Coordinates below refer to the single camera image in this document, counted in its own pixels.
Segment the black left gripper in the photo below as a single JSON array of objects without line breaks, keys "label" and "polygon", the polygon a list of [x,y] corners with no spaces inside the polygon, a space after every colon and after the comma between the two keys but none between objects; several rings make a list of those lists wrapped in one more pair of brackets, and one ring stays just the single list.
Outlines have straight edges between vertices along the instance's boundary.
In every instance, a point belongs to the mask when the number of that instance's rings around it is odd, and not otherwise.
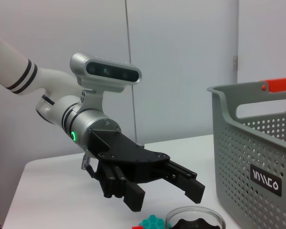
[{"label": "black left gripper", "polygon": [[145,191],[138,184],[164,179],[178,187],[195,204],[201,203],[205,186],[197,174],[164,153],[146,150],[120,132],[92,130],[88,151],[98,159],[95,178],[106,198],[123,198],[133,212],[142,209]]}]

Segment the glass teacup with black base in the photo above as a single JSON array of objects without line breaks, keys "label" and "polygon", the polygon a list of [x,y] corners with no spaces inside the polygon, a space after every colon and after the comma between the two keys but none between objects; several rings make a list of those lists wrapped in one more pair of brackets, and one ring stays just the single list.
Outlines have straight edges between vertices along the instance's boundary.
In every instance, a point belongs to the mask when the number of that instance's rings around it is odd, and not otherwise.
[{"label": "glass teacup with black base", "polygon": [[185,206],[167,214],[165,229],[226,229],[226,222],[209,208]]}]

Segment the teal building block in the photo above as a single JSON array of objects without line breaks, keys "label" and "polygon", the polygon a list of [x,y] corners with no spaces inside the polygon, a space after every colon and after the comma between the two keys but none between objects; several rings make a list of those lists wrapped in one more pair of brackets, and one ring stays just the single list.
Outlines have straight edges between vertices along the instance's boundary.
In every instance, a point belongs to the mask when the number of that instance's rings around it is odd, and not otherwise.
[{"label": "teal building block", "polygon": [[165,222],[162,218],[150,215],[148,218],[140,222],[139,226],[142,226],[143,229],[165,229]]}]

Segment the grey perforated storage bin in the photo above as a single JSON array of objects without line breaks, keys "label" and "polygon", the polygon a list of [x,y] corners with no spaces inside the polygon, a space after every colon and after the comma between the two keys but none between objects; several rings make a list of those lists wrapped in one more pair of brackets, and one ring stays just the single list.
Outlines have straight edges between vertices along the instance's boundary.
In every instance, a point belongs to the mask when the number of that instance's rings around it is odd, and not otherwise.
[{"label": "grey perforated storage bin", "polygon": [[216,194],[242,229],[286,229],[286,111],[239,118],[243,104],[286,100],[269,82],[213,86]]}]

